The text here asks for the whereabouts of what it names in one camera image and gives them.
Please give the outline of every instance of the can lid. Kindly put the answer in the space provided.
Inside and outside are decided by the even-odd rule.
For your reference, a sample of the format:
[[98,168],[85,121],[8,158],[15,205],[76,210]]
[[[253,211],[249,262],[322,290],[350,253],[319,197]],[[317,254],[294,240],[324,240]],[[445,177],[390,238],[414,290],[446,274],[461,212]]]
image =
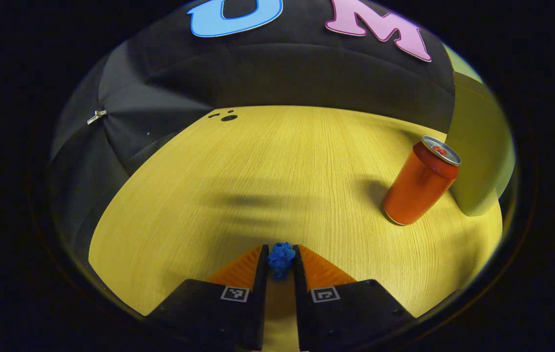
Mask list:
[[443,159],[451,165],[460,165],[460,156],[450,146],[441,142],[440,140],[431,137],[423,136],[423,144],[428,147],[436,156]]

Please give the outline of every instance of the wooden table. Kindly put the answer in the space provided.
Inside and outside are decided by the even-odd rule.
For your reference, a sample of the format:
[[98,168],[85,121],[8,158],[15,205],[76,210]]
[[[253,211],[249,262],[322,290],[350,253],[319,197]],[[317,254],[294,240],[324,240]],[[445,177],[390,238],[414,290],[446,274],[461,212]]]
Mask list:
[[[237,119],[221,121],[229,110]],[[499,243],[498,204],[469,218],[447,192],[404,227],[380,212],[412,145],[423,134],[444,140],[441,132],[316,107],[211,114],[135,172],[93,236],[92,267],[141,314],[184,279],[206,279],[256,245],[287,241],[357,280],[378,280],[420,316],[470,280]],[[294,292],[292,274],[269,279],[264,351],[298,351]]]

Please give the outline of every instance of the pink letter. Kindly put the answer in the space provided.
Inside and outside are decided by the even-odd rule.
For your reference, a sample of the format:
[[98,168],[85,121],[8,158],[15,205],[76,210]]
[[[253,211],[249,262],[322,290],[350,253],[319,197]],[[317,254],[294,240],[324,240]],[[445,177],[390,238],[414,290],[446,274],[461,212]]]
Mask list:
[[356,17],[358,16],[371,29],[375,38],[378,38],[381,42],[391,38],[394,31],[399,31],[399,38],[395,41],[395,45],[399,49],[425,62],[432,61],[431,56],[425,49],[419,27],[414,26],[407,20],[392,13],[380,16],[371,7],[358,0],[332,0],[332,3],[334,5],[334,20],[325,24],[330,31],[351,36],[365,36],[366,29],[358,25],[358,18]]

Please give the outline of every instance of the soda can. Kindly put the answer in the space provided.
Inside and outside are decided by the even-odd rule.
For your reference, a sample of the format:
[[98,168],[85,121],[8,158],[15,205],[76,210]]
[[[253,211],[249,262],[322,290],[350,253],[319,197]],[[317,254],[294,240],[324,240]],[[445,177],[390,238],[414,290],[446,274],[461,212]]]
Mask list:
[[423,136],[412,147],[400,173],[384,196],[383,208],[398,225],[410,225],[440,199],[458,177],[460,157],[447,144]]

